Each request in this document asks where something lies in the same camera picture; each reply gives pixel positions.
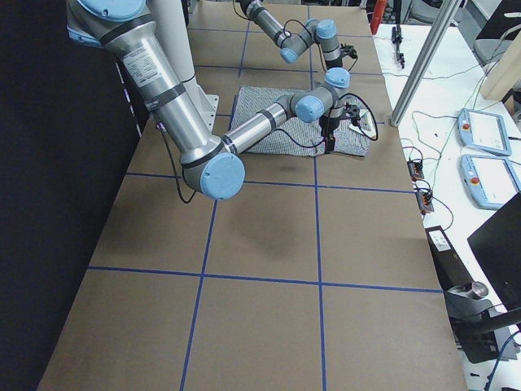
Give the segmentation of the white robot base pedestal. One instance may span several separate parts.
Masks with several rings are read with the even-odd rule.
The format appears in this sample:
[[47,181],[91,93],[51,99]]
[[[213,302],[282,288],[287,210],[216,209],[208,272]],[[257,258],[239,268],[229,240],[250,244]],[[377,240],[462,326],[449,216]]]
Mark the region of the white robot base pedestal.
[[188,11],[181,0],[151,0],[147,6],[155,17],[155,35],[179,80],[212,131],[219,97],[205,94],[197,82],[187,33]]

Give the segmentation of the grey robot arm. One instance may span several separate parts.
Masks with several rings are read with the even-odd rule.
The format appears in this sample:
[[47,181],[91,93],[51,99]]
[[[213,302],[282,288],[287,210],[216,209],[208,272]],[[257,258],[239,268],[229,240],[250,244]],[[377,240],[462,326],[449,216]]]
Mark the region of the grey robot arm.
[[179,1],[69,1],[69,37],[82,45],[103,48],[125,67],[147,110],[180,151],[182,176],[188,187],[214,200],[235,196],[243,185],[240,154],[279,130],[292,118],[317,122],[322,145],[330,151],[334,132],[355,112],[348,97],[349,72],[343,66],[346,46],[339,43],[333,20],[308,20],[300,33],[289,33],[259,1],[243,1],[247,20],[260,27],[295,62],[311,46],[325,57],[326,74],[316,88],[277,98],[236,129],[222,136],[205,120],[208,98],[197,85]]
[[293,34],[287,29],[288,20],[280,24],[263,6],[262,1],[240,1],[244,16],[254,22],[280,49],[284,61],[293,64],[311,46],[317,45],[322,51],[325,69],[342,68],[343,58],[350,57],[357,61],[358,55],[354,46],[340,44],[337,27],[333,20],[309,19],[301,24],[302,31]]

